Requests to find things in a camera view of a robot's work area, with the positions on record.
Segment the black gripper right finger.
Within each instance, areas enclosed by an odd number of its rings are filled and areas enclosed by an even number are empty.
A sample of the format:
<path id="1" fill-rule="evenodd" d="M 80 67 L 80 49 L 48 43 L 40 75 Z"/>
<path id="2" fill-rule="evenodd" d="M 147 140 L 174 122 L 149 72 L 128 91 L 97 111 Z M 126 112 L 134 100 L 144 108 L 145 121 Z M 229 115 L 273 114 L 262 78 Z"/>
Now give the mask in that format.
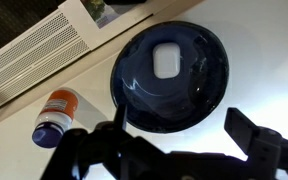
<path id="1" fill-rule="evenodd" d="M 249 158 L 278 160 L 282 136 L 275 130 L 257 126 L 237 108 L 228 108 L 224 129 Z"/>

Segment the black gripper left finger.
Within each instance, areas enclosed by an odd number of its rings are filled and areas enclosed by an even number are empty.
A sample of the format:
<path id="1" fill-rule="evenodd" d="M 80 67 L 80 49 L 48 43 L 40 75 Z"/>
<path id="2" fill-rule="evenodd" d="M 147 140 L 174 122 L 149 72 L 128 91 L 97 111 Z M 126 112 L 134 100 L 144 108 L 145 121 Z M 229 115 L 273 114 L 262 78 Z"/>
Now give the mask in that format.
<path id="1" fill-rule="evenodd" d="M 96 134 L 95 162 L 108 167 L 117 167 L 122 164 L 121 146 L 133 137 L 126 131 L 128 108 L 125 104 L 119 105 L 112 121 L 99 123 Z"/>

